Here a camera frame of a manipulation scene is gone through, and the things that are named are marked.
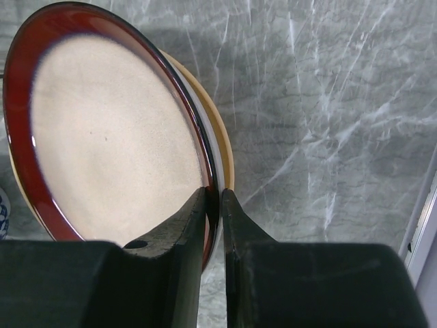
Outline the aluminium table edge rail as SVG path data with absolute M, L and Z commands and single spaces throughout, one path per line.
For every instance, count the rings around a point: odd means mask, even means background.
M 435 204 L 436 168 L 425 175 L 399 249 L 399 257 L 404 261 L 414 287 L 419 282 L 436 233 L 436 223 L 432 223 Z

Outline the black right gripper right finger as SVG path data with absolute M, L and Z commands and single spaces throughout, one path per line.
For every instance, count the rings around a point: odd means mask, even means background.
M 389 246 L 273 239 L 223 192 L 229 327 L 426 327 Z

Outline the red rimmed cream plate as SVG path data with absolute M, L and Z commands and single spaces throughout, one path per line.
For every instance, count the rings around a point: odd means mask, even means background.
M 8 51 L 3 112 L 18 181 L 51 238 L 124 246 L 205 187 L 208 262 L 218 145 L 188 81 L 132 25 L 86 3 L 37 10 Z

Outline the stacked patterned ceramic bowls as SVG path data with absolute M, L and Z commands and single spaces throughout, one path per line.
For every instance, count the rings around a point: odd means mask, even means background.
M 0 240 L 6 239 L 10 224 L 11 204 L 9 197 L 0 189 Z

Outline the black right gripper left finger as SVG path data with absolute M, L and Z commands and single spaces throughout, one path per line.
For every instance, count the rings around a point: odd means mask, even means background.
M 125 247 L 1 242 L 2 327 L 195 327 L 206 191 Z

